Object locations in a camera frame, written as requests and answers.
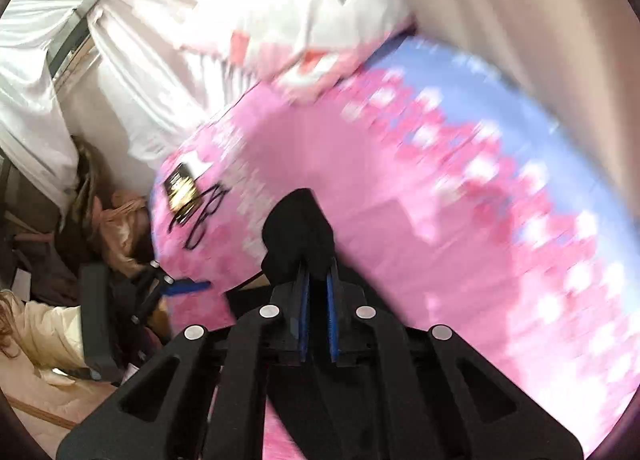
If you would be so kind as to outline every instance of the beige fabric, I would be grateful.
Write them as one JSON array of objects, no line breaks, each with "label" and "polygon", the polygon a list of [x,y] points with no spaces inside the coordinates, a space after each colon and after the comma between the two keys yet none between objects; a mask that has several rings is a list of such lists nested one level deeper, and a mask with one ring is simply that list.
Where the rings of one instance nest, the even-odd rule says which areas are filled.
[{"label": "beige fabric", "polygon": [[33,436],[40,447],[43,448],[51,458],[55,458],[58,446],[60,442],[62,442],[62,439],[68,435],[69,430],[46,422],[45,420],[40,420],[23,411],[15,409],[14,411],[22,422],[22,425],[27,429],[29,434]]},{"label": "beige fabric", "polygon": [[626,0],[409,0],[421,31],[514,78],[640,215],[640,23]]},{"label": "beige fabric", "polygon": [[251,290],[252,288],[258,288],[261,286],[269,286],[269,280],[264,274],[261,274],[260,276],[255,278],[255,280],[247,283],[244,287],[242,287],[242,290]]},{"label": "beige fabric", "polygon": [[10,300],[15,339],[33,364],[43,368],[86,367],[79,306],[64,308],[35,301],[23,303],[9,291],[0,295],[8,296]]},{"label": "beige fabric", "polygon": [[[52,386],[37,374],[29,358],[20,353],[15,343],[10,352],[18,354],[17,357],[10,359],[0,354],[0,389],[14,408],[22,410],[16,411],[18,417],[36,442],[53,457],[67,433],[65,426],[68,427],[69,422],[82,422],[115,388],[106,382],[88,380],[76,380],[70,386]],[[27,408],[36,411],[29,410],[30,414],[25,415]],[[54,418],[47,422],[33,416],[41,412]],[[62,426],[51,423],[55,417],[60,418]]]}]

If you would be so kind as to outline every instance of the white paper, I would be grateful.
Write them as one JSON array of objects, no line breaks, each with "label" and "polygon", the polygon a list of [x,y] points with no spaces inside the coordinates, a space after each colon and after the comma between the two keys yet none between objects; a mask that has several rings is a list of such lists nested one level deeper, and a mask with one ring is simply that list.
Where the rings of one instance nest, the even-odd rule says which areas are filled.
[{"label": "white paper", "polygon": [[140,368],[138,368],[137,366],[134,366],[133,364],[129,363],[127,365],[127,369],[124,372],[124,376],[122,377],[122,384],[124,384],[125,382],[127,382],[131,377],[133,377],[133,375],[139,370]]},{"label": "white paper", "polygon": [[21,268],[15,271],[14,284],[11,286],[12,292],[24,302],[31,299],[31,273]]},{"label": "white paper", "polygon": [[189,172],[191,173],[191,176],[194,180],[200,178],[204,174],[204,172],[213,165],[212,162],[201,161],[196,151],[185,153],[180,157],[178,161],[184,164],[189,169]]}]

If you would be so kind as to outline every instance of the beige jacket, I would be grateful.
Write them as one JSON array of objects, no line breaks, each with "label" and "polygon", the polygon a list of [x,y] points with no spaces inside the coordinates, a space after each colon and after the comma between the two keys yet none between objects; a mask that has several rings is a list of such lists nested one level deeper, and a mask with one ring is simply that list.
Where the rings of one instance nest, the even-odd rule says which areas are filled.
[{"label": "beige jacket", "polygon": [[0,354],[0,389],[36,442],[55,458],[60,441],[115,388],[105,382],[75,380],[52,385],[14,343],[17,357]]},{"label": "beige jacket", "polygon": [[1,295],[7,296],[11,303],[15,341],[43,376],[50,378],[51,368],[86,367],[80,307],[51,307],[35,301],[23,303],[6,290]]}]

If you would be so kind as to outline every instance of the white curtain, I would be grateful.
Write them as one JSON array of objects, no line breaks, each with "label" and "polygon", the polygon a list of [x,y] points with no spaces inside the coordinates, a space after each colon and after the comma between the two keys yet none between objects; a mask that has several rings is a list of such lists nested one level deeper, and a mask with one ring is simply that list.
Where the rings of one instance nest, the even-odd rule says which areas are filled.
[{"label": "white curtain", "polygon": [[47,47],[82,0],[11,0],[0,18],[0,147],[61,209],[78,154],[46,64]]},{"label": "white curtain", "polygon": [[[78,155],[46,52],[81,2],[12,0],[0,19],[0,147],[61,209],[74,185]],[[129,154],[153,168],[252,83],[211,58],[174,49],[175,30],[196,2],[101,0],[88,18],[100,64],[108,64],[116,77],[112,89],[100,93],[126,131]],[[87,116],[91,110],[87,101]]]}]

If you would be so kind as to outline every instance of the pink fabric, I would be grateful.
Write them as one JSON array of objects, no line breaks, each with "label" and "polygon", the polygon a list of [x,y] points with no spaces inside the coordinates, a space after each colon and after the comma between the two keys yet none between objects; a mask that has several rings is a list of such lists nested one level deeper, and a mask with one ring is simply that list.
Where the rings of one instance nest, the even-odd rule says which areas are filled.
[{"label": "pink fabric", "polygon": [[305,56],[307,56],[310,52],[313,52],[308,50],[303,54],[301,63],[295,63],[292,60],[290,62],[292,68],[290,68],[280,77],[276,78],[273,81],[272,85],[290,101],[298,101],[300,103],[313,102],[322,92],[329,90],[340,79],[345,76],[352,75],[363,63],[363,61],[366,61],[385,42],[385,40],[393,38],[403,30],[406,30],[410,25],[411,20],[407,20],[401,23],[394,31],[385,33],[384,36],[372,42],[361,43],[352,50],[343,50],[341,52],[323,51],[326,55],[333,55],[336,58],[332,67],[329,70],[325,71],[320,77],[318,77],[318,80],[316,80],[313,84],[309,84],[306,87],[292,90],[292,88],[290,88],[290,86],[287,84],[287,81],[289,78],[291,78],[291,75],[295,74],[296,72],[300,75],[308,73],[306,66],[303,64]]},{"label": "pink fabric", "polygon": [[[436,97],[413,96],[401,73],[380,70],[310,105],[289,106],[258,84],[188,140],[161,180],[195,150],[213,162],[201,189],[222,180],[231,191],[189,252],[182,246],[194,218],[168,234],[172,215],[156,188],[161,265],[213,284],[172,298],[174,325],[233,322],[222,293],[259,270],[264,217],[288,192],[309,187],[340,252],[406,324],[453,327],[591,452],[638,386],[640,324],[604,286],[609,264],[594,256],[594,236],[578,237],[575,217],[553,214],[545,189],[502,154],[499,138],[447,124]],[[406,113],[402,129],[385,131],[377,119],[398,111]],[[402,136],[417,129],[412,140]],[[516,243],[536,217],[548,217],[549,240]],[[265,429],[266,459],[300,457],[272,411]]]},{"label": "pink fabric", "polygon": [[244,32],[237,30],[231,34],[231,44],[229,49],[229,62],[233,65],[242,67],[246,50],[249,47],[249,36]]}]

